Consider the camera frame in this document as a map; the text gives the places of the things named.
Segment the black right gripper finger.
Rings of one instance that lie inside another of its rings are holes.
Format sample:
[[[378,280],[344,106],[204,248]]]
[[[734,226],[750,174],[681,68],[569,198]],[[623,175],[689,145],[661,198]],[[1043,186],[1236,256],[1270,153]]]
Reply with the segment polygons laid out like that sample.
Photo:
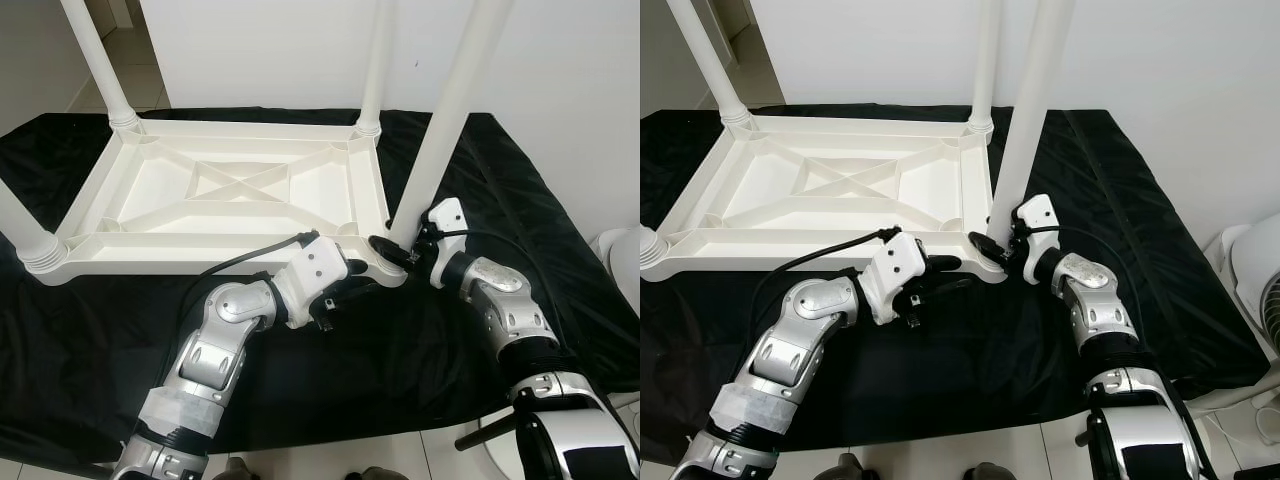
[[[413,266],[413,252],[401,248],[394,241],[380,236],[370,236],[367,242],[375,253],[392,265],[397,268]]]
[[[975,230],[969,232],[966,234],[966,237],[968,237],[970,244],[973,244],[974,248],[984,259],[988,259],[989,261],[992,261],[995,264],[1006,264],[1007,262],[1007,251],[996,239],[992,239],[987,234],[980,233],[980,232],[975,232]]]

